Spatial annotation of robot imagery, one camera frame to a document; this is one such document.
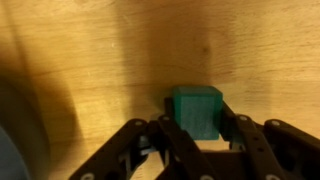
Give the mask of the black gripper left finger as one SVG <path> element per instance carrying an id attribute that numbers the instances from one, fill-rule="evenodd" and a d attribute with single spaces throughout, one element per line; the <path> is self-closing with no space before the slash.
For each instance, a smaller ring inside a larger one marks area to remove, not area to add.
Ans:
<path id="1" fill-rule="evenodd" d="M 129 180 L 153 152 L 164 166 L 157 180 L 219 180 L 190 135 L 173 120 L 173 100 L 164 104 L 165 113 L 156 120 L 129 120 L 68 180 Z"/>

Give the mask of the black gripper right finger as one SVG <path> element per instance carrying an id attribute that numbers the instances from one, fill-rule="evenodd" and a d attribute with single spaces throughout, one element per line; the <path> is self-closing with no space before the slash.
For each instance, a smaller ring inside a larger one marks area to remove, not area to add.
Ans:
<path id="1" fill-rule="evenodd" d="M 279 119 L 261 125 L 223 103 L 219 131 L 255 180 L 320 180 L 320 140 L 297 127 Z"/>

